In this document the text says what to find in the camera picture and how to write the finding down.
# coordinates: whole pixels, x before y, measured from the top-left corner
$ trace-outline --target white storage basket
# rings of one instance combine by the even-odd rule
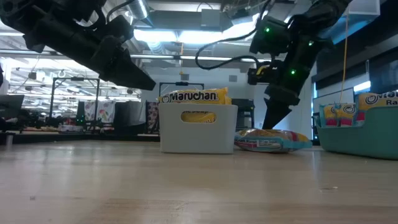
[[[216,115],[214,123],[188,123],[181,120],[184,111],[208,111]],[[238,107],[188,103],[160,103],[160,145],[162,152],[231,154]]]

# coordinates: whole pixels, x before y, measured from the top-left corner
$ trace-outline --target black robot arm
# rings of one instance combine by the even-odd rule
[[[41,53],[45,46],[99,73],[105,81],[152,90],[155,81],[133,64],[122,44],[133,37],[130,23],[118,16],[106,23],[101,8],[106,0],[0,0],[0,18],[24,33],[26,46]],[[96,12],[99,19],[89,27]]]
[[[332,47],[331,39],[318,34],[334,25],[352,0],[319,0],[305,13],[294,15],[288,23],[265,16],[257,25],[250,52],[271,54],[271,62],[264,62],[248,71],[248,82],[269,83],[265,94],[267,104],[263,129],[272,129],[290,112],[290,105],[300,102],[299,94],[316,61],[325,47]],[[275,56],[287,53],[284,61]]]

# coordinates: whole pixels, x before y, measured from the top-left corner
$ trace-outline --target wooden tabletop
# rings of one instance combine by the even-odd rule
[[[398,223],[398,162],[321,149],[226,156],[159,146],[0,148],[0,223]]]

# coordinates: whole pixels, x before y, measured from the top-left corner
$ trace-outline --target teal storage basket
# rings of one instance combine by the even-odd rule
[[[317,127],[326,151],[398,160],[398,106],[369,109],[361,127]]]

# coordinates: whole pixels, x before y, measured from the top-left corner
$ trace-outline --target yellow string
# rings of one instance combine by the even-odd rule
[[[347,47],[348,47],[348,18],[349,18],[349,7],[346,14],[346,43],[344,47],[344,65],[343,65],[343,81],[341,82],[341,93],[340,93],[340,103],[343,98],[344,81],[346,80],[346,69],[347,69]]]

